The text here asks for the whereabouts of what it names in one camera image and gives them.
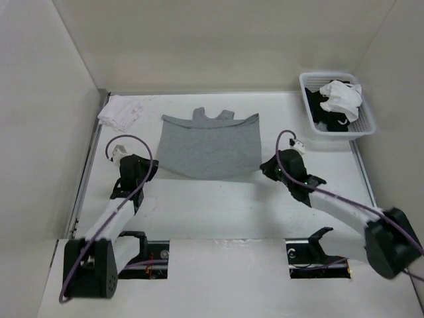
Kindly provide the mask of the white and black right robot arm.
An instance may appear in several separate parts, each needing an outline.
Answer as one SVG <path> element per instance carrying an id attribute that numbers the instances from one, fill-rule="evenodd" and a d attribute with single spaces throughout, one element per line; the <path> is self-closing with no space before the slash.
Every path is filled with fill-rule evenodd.
<path id="1" fill-rule="evenodd" d="M 391 280 L 423 256 L 423 247 L 402 210 L 377 209 L 333 193 L 324 179 L 307 173 L 298 151 L 280 150 L 260 170 L 267 178 L 282 182 L 298 202 L 358 233 L 358 238 L 328 237 L 332 228 L 322 228 L 309 237 L 307 254 L 313 261 L 322 262 L 330 255 L 353 258 Z"/>

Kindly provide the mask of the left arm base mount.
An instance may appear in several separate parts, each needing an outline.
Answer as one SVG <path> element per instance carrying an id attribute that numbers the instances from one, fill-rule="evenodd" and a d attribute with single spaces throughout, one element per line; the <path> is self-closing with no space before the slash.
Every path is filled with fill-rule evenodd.
<path id="1" fill-rule="evenodd" d="M 145 240 L 139 255 L 119 274 L 120 280 L 165 280 L 168 278 L 170 241 Z"/>

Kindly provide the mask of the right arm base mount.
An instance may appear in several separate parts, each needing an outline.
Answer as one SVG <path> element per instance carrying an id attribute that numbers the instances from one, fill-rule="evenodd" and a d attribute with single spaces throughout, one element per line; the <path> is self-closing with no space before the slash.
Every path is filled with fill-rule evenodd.
<path id="1" fill-rule="evenodd" d="M 286 253 L 291 279 L 351 279 L 346 258 L 325 254 L 320 240 L 331 232 L 332 227 L 323 227 L 308 238 L 286 241 Z"/>

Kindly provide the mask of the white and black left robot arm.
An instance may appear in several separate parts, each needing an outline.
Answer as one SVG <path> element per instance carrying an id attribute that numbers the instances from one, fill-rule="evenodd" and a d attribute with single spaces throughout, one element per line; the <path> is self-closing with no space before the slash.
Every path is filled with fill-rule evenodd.
<path id="1" fill-rule="evenodd" d="M 112 298 L 126 265 L 142 264 L 148 258 L 145 234 L 123 229 L 140 209 L 143 186 L 156 174 L 158 161 L 132 154 L 118 162 L 120 176 L 106 210 L 84 237 L 65 245 L 60 303 Z"/>

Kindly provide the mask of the grey tank top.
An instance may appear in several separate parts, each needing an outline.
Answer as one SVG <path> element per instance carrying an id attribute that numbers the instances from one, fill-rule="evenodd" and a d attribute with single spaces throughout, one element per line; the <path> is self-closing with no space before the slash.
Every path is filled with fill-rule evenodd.
<path id="1" fill-rule="evenodd" d="M 225 180 L 257 171 L 262 163 L 260 116 L 235 119 L 223 110 L 215 117 L 203 107 L 191 119 L 162 116 L 156 152 L 159 167 L 195 180 Z"/>

